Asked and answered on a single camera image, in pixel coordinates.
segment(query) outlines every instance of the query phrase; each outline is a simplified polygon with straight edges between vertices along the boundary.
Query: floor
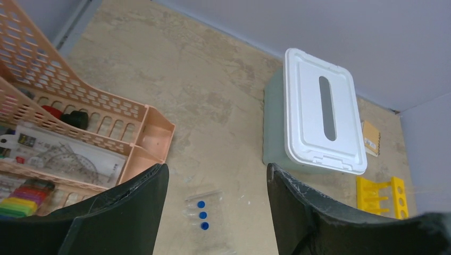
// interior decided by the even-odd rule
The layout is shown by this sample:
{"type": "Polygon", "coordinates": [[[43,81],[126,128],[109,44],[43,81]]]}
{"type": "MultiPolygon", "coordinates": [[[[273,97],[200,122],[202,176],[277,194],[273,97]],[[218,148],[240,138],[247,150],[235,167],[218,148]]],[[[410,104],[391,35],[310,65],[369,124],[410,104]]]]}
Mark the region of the floor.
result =
{"type": "MultiPolygon", "coordinates": [[[[88,83],[152,105],[177,125],[154,254],[201,254],[197,232],[182,214],[184,200],[217,189],[225,242],[239,254],[277,254],[261,159],[263,89],[280,60],[154,2],[109,0],[69,63],[88,83]]],[[[415,215],[399,118],[362,99],[358,104],[361,119],[382,133],[381,155],[368,156],[364,177],[404,179],[415,215]]],[[[295,175],[356,206],[354,176],[295,175]]]]}

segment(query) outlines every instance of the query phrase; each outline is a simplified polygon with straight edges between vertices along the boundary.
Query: label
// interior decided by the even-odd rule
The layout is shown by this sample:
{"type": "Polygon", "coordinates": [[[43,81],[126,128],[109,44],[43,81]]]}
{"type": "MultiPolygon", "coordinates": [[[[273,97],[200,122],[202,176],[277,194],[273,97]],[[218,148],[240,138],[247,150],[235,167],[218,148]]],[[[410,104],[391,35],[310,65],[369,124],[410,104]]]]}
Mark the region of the label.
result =
{"type": "Polygon", "coordinates": [[[36,138],[21,133],[19,135],[19,139],[17,142],[20,143],[21,145],[25,145],[25,146],[33,148],[33,146],[35,145],[35,142],[36,142],[36,138]]]}
{"type": "Polygon", "coordinates": [[[113,173],[115,173],[118,170],[119,165],[118,164],[114,164],[113,166],[113,173]]]}
{"type": "Polygon", "coordinates": [[[26,134],[20,134],[17,143],[33,148],[38,151],[48,151],[50,148],[54,147],[52,144],[43,141],[42,139],[37,139],[26,134]]]}
{"type": "Polygon", "coordinates": [[[44,167],[44,161],[39,157],[31,157],[27,160],[27,164],[38,168],[44,167]]]}
{"type": "Polygon", "coordinates": [[[367,145],[369,145],[371,148],[373,148],[373,149],[376,150],[376,144],[374,144],[374,142],[368,140],[368,138],[365,138],[365,143],[366,143],[367,145]]]}
{"type": "Polygon", "coordinates": [[[17,163],[19,163],[19,164],[24,164],[25,163],[25,159],[22,158],[22,157],[16,157],[15,161],[17,161],[17,163]]]}

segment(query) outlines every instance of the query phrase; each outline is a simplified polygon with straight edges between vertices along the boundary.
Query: plastic storage bin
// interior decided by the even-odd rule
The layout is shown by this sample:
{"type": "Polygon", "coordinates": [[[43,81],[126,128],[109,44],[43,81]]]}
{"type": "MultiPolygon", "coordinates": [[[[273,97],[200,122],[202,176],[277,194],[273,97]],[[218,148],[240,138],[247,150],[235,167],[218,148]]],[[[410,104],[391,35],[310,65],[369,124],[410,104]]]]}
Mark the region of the plastic storage bin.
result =
{"type": "Polygon", "coordinates": [[[222,210],[222,191],[216,190],[191,196],[185,200],[183,211],[191,228],[187,236],[192,250],[186,254],[236,255],[227,216],[222,210]]]}
{"type": "Polygon", "coordinates": [[[265,88],[263,162],[308,173],[363,174],[366,154],[354,82],[299,49],[265,88]]]}
{"type": "MultiPolygon", "coordinates": [[[[0,1],[0,75],[0,125],[13,128],[24,120],[126,156],[116,185],[156,163],[165,162],[175,125],[150,105],[83,82],[13,0],[0,1]],[[34,94],[34,99],[18,88],[34,94]],[[63,112],[85,111],[90,126],[81,130],[67,125],[41,105],[54,106],[63,112]]],[[[79,194],[76,201],[80,201],[107,189],[7,160],[0,160],[0,174],[54,182],[56,190],[64,194],[59,207],[67,205],[71,194],[79,194]]]]}

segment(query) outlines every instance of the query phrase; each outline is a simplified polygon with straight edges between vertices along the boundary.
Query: wall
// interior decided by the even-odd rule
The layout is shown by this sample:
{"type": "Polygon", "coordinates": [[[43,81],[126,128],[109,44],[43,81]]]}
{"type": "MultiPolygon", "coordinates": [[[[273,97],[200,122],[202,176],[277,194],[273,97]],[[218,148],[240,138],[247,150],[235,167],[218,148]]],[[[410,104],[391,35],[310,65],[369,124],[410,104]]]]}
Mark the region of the wall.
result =
{"type": "Polygon", "coordinates": [[[451,87],[451,1],[156,0],[282,58],[347,68],[357,93],[399,111],[451,87]]]}
{"type": "Polygon", "coordinates": [[[62,56],[78,41],[102,0],[17,0],[62,56]]]}
{"type": "Polygon", "coordinates": [[[419,213],[451,211],[451,93],[401,114],[419,213]]]}
{"type": "Polygon", "coordinates": [[[80,0],[17,0],[33,22],[53,41],[80,0]]]}

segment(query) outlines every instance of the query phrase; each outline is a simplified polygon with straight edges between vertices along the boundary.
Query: black object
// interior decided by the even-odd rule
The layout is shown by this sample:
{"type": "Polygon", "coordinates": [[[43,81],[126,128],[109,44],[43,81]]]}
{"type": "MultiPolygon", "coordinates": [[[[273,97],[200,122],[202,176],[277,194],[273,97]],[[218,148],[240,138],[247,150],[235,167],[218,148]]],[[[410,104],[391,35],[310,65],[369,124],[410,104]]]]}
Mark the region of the black object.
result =
{"type": "Polygon", "coordinates": [[[85,112],[74,110],[70,114],[61,115],[60,120],[76,128],[86,130],[88,128],[89,116],[85,112]]]}
{"type": "Polygon", "coordinates": [[[28,98],[30,99],[34,99],[35,98],[35,94],[31,93],[30,91],[28,91],[27,89],[24,88],[17,88],[20,92],[24,93],[28,98]]]}
{"type": "Polygon", "coordinates": [[[0,220],[1,254],[152,254],[169,171],[131,180],[44,216],[0,220]]]}
{"type": "Polygon", "coordinates": [[[279,254],[451,254],[451,214],[405,220],[347,206],[268,164],[268,196],[279,254]]]}

